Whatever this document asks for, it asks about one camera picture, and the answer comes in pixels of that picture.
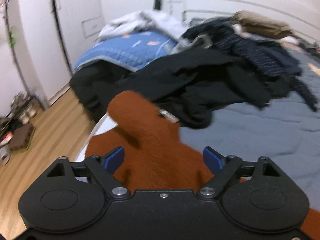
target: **folded brown blanket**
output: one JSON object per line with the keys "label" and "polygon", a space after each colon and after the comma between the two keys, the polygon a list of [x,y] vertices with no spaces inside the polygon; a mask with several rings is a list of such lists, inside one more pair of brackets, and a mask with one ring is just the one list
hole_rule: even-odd
{"label": "folded brown blanket", "polygon": [[[114,176],[125,187],[136,189],[193,189],[198,191],[212,174],[202,155],[179,140],[178,123],[159,114],[142,96],[125,91],[109,104],[118,123],[112,130],[91,138],[86,157],[103,156],[117,146],[125,150],[123,164]],[[302,230],[320,240],[320,213],[310,210]]]}
{"label": "folded brown blanket", "polygon": [[293,34],[288,23],[246,10],[236,12],[232,19],[240,23],[245,32],[258,34],[267,38],[282,39]]}

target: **blue quilt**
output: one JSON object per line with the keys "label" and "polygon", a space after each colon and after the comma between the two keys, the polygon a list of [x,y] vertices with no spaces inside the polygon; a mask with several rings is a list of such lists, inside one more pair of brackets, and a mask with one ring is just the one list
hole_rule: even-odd
{"label": "blue quilt", "polygon": [[86,51],[76,63],[75,70],[105,60],[135,72],[151,61],[167,56],[176,44],[156,31],[126,34],[100,42]]}
{"label": "blue quilt", "polygon": [[[320,64],[297,47],[287,49],[300,61],[300,78],[320,98]],[[320,112],[312,112],[296,92],[262,111],[247,103],[227,106],[214,111],[206,129],[183,127],[180,136],[200,152],[210,146],[245,161],[270,157],[304,190],[311,208],[320,211]]]}

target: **pile of clothes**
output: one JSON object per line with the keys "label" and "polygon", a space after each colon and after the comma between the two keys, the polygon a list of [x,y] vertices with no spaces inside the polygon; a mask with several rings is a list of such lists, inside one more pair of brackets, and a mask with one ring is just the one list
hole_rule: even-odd
{"label": "pile of clothes", "polygon": [[[239,25],[273,40],[243,37]],[[299,61],[275,40],[289,35],[288,24],[248,11],[190,28],[164,12],[134,12],[103,28],[70,85],[96,121],[125,90],[197,129],[211,123],[213,110],[240,102],[262,109],[290,91],[317,111],[316,96],[299,79]]]}

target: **clothing tag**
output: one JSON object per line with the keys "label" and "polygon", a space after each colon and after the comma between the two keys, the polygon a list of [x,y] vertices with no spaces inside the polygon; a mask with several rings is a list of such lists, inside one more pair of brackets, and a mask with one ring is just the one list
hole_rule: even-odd
{"label": "clothing tag", "polygon": [[170,122],[172,123],[179,122],[179,119],[175,117],[173,114],[170,114],[167,110],[159,109],[159,112]]}

